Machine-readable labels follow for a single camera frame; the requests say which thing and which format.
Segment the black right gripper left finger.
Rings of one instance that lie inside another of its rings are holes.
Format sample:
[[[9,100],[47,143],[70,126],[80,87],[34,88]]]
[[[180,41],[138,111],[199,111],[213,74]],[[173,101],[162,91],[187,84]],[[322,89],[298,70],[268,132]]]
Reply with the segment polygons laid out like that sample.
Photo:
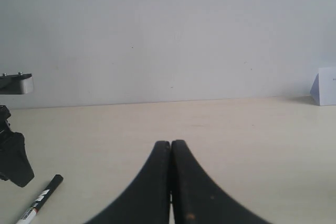
[[[168,141],[157,141],[131,184],[87,223],[169,223],[170,152]]]

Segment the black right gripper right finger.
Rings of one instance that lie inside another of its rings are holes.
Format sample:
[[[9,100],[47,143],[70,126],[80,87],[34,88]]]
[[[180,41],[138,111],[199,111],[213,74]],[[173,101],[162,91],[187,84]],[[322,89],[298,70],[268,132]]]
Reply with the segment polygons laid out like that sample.
[[[175,223],[268,223],[224,192],[184,140],[172,142],[171,165]]]

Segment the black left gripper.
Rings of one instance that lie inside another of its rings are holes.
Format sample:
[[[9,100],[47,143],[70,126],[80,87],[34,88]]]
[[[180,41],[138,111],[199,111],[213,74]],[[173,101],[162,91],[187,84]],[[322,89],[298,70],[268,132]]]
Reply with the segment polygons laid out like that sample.
[[[1,105],[1,180],[23,188],[35,175],[26,155],[24,136],[11,132],[9,117],[9,109]]]

